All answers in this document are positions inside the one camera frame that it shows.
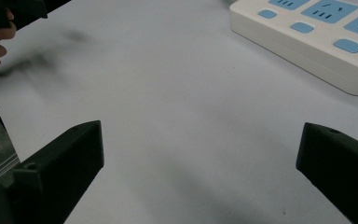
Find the oval blue switch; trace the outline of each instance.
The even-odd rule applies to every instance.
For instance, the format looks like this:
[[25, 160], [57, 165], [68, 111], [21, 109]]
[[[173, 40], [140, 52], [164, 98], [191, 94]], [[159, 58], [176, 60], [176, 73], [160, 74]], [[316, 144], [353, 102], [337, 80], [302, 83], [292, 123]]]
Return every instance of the oval blue switch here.
[[273, 12], [271, 10], [265, 9], [265, 10], [262, 10], [261, 12], [259, 12], [258, 15], [260, 15], [264, 18], [267, 18], [267, 19], [272, 19], [277, 16], [277, 13]]
[[339, 39], [334, 46], [346, 50], [349, 53], [358, 53], [358, 43], [349, 39]]
[[313, 31], [313, 27], [304, 22], [296, 22], [295, 24], [292, 25], [292, 29], [297, 30], [303, 34], [307, 34]]

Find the white table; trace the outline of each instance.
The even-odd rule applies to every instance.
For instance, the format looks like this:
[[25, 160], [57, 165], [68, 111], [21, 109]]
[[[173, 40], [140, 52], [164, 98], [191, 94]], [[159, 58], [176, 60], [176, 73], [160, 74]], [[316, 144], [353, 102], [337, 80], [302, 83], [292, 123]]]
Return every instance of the white table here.
[[67, 224], [350, 223], [296, 156], [305, 122], [358, 139], [358, 97], [233, 33], [227, 1], [49, 16], [3, 42], [0, 114], [22, 160], [102, 121], [105, 167]]

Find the power socket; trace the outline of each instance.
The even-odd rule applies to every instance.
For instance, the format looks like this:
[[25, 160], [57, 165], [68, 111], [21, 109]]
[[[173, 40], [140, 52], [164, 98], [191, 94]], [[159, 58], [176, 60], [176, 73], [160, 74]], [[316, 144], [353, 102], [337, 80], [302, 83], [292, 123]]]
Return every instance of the power socket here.
[[358, 95], [358, 5], [344, 0], [239, 0], [231, 29]]

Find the blue button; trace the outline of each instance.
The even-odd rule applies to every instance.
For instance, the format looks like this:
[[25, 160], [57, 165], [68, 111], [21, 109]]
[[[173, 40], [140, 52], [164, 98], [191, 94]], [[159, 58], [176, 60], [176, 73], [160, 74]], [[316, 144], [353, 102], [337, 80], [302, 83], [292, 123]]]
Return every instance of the blue button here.
[[304, 22], [296, 22], [295, 24], [292, 25], [292, 29], [297, 30], [303, 34], [307, 34], [313, 31], [313, 27]]
[[259, 12], [258, 15], [260, 15], [264, 18], [267, 18], [267, 19], [272, 19], [277, 16], [277, 13], [273, 12], [271, 10], [265, 9], [265, 10], [262, 10], [261, 12]]
[[339, 39], [334, 46], [340, 49], [344, 49], [349, 53], [358, 53], [358, 43], [349, 39]]

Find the white power strip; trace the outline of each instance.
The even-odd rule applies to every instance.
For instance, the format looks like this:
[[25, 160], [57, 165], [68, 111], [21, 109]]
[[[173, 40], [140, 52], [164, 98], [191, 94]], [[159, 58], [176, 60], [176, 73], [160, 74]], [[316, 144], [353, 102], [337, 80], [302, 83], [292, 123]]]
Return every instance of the white power strip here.
[[338, 0], [240, 0], [231, 29], [358, 95], [358, 5]]

